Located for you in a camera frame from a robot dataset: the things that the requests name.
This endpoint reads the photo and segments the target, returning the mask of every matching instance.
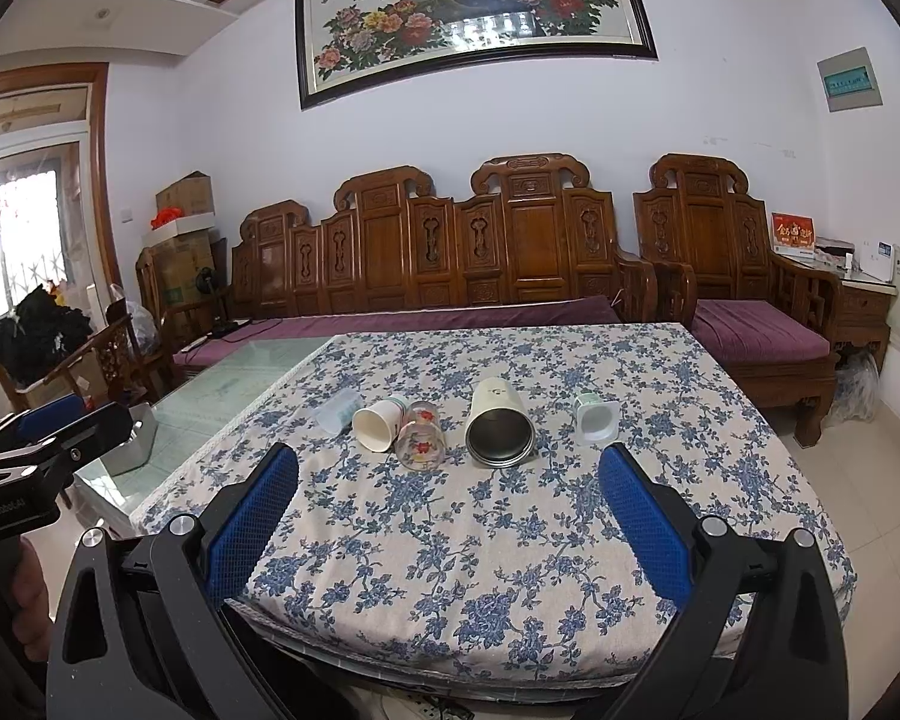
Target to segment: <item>cardboard box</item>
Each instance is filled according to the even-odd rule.
[[[217,217],[214,214],[197,214],[192,217],[175,218],[166,224],[160,225],[155,230],[144,233],[144,248],[155,247],[162,242],[183,235],[188,232],[197,232],[197,230],[209,230],[217,223]]]
[[[151,249],[154,255],[161,306],[165,310],[179,303],[203,298],[194,279],[201,268],[213,268],[210,234],[206,230],[184,233]]]
[[[195,214],[213,213],[213,191],[210,188],[210,176],[199,170],[170,184],[156,196],[156,210],[176,206],[183,210],[183,215],[192,217]]]
[[[100,367],[96,349],[81,357],[71,368],[74,381],[80,390],[80,396],[91,399],[94,406],[102,406],[109,402],[106,379]],[[53,381],[44,382],[41,379],[28,386],[24,391],[24,399],[29,408],[36,409],[45,406],[50,401],[72,394],[70,384],[63,376],[58,376]]]

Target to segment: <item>metal screw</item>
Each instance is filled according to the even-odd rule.
[[[816,539],[813,538],[813,533],[810,533],[806,528],[797,528],[794,531],[794,541],[797,543],[797,546],[807,548],[812,547]]]
[[[714,538],[727,535],[727,524],[720,517],[706,517],[701,523],[703,533]]]
[[[81,538],[80,541],[83,542],[83,546],[85,547],[95,547],[98,543],[103,541],[103,531],[101,531],[100,528],[91,528],[83,534],[83,538]]]
[[[190,517],[189,514],[180,514],[179,517],[174,517],[170,521],[170,532],[174,536],[186,536],[196,524],[197,520]]]

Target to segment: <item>white tile floor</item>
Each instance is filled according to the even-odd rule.
[[[848,422],[827,428],[817,446],[801,449],[793,438],[792,415],[771,413],[770,423],[830,514],[850,551],[859,578],[844,627],[850,666],[850,718],[860,720],[900,669],[900,424],[886,411],[873,423]],[[55,607],[82,526],[65,512],[60,521],[31,534],[44,565]],[[359,695],[365,720],[419,720],[413,703],[365,690]],[[513,707],[466,702],[481,720],[511,716],[569,717],[572,709],[539,707],[530,714]]]

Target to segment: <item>blue gripper pad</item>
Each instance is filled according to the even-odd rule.
[[[245,482],[217,493],[220,497],[226,490],[242,488],[242,498],[206,551],[204,589],[213,608],[219,608],[226,598],[236,598],[247,586],[250,573],[296,493],[296,454],[283,445],[274,449]]]
[[[624,456],[608,446],[597,471],[600,490],[653,592],[684,608],[692,589],[687,546]]]
[[[83,398],[77,394],[65,395],[39,409],[25,413],[17,423],[17,440],[21,443],[42,442],[51,433],[62,430],[86,413]]]

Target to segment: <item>window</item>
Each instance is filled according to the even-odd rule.
[[[42,154],[17,167],[34,154],[0,161],[0,316],[41,284],[73,283],[65,256],[60,160]]]

